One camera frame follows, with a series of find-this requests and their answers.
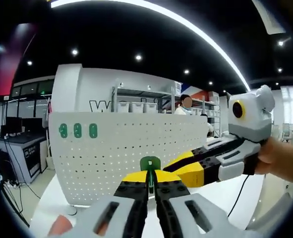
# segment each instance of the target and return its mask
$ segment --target white partition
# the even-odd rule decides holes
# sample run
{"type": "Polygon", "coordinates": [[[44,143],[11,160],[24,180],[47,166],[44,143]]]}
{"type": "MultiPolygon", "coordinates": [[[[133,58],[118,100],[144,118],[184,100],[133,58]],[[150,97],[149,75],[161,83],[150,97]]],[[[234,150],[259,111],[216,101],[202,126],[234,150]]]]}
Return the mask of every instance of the white partition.
{"type": "Polygon", "coordinates": [[[200,116],[167,114],[52,113],[49,129],[57,177],[68,203],[91,205],[113,194],[125,175],[140,171],[141,158],[156,156],[163,167],[202,146],[207,122],[200,116]],[[60,134],[62,124],[67,126],[66,138],[60,134]],[[78,131],[81,125],[81,137],[74,133],[75,124],[78,131]],[[95,128],[91,136],[90,125],[95,128]]]}

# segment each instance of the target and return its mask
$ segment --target yellow eye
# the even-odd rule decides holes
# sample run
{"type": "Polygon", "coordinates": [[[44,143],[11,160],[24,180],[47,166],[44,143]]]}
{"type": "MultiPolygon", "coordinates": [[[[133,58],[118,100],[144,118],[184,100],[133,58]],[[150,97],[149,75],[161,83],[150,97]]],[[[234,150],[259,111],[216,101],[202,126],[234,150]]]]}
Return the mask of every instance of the yellow eye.
{"type": "Polygon", "coordinates": [[[236,118],[243,118],[245,115],[244,105],[239,100],[235,101],[232,106],[232,112],[236,118]]]}

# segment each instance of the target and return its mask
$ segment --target storage shelf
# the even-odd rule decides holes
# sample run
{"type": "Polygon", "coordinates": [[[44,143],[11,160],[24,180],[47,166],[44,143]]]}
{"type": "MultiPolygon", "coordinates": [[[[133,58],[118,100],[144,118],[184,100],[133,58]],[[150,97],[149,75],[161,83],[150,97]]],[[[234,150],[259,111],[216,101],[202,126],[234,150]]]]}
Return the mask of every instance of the storage shelf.
{"type": "MultiPolygon", "coordinates": [[[[175,98],[176,99],[180,99],[180,96],[175,95],[175,98]]],[[[192,101],[193,101],[193,103],[195,103],[195,105],[193,105],[195,107],[196,106],[199,106],[199,105],[203,105],[203,103],[204,103],[203,100],[199,100],[199,99],[195,99],[195,98],[193,98],[192,101]]],[[[208,106],[219,106],[219,104],[216,104],[214,102],[207,102],[207,101],[205,101],[205,104],[208,105],[208,106]]]]}
{"type": "Polygon", "coordinates": [[[171,93],[167,92],[156,92],[156,91],[142,91],[136,89],[128,89],[128,88],[118,88],[117,89],[118,96],[131,96],[131,97],[141,97],[141,98],[161,98],[164,96],[170,96],[171,93]]]}
{"type": "MultiPolygon", "coordinates": [[[[163,113],[163,100],[170,100],[171,110],[168,110],[167,113],[171,113],[171,114],[173,114],[175,112],[176,100],[177,101],[180,100],[180,96],[176,95],[176,88],[174,86],[172,86],[171,92],[140,90],[140,89],[123,88],[123,87],[115,86],[115,87],[113,87],[113,91],[112,91],[112,112],[117,111],[117,102],[118,102],[117,97],[119,97],[119,96],[121,96],[121,97],[138,97],[138,98],[153,98],[153,99],[157,98],[158,99],[159,113],[163,113]]],[[[205,98],[203,98],[203,100],[192,99],[192,101],[193,101],[192,102],[193,107],[200,106],[204,110],[208,110],[208,109],[206,109],[206,107],[212,109],[211,107],[219,106],[219,104],[216,104],[214,102],[206,102],[205,98]]],[[[210,118],[210,119],[211,118],[219,118],[219,120],[221,120],[220,116],[208,116],[208,118],[210,118]]],[[[216,121],[215,123],[219,123],[219,130],[216,129],[215,132],[218,134],[218,136],[220,136],[221,135],[221,123],[220,123],[220,121],[216,121]]]]}

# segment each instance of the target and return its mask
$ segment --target perforated white wall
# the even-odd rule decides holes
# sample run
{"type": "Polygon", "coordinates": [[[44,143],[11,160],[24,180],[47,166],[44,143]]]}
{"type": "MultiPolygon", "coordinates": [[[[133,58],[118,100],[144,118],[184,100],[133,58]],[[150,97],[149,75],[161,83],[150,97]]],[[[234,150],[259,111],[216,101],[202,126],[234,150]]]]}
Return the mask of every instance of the perforated white wall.
{"type": "Polygon", "coordinates": [[[140,159],[157,156],[162,167],[179,154],[206,142],[201,116],[120,113],[52,113],[49,120],[52,156],[67,201],[91,205],[113,194],[128,173],[140,171],[140,159]],[[67,137],[60,125],[67,125],[67,137]],[[81,125],[76,138],[74,125],[81,125]],[[91,138],[89,125],[97,125],[91,138]]]}

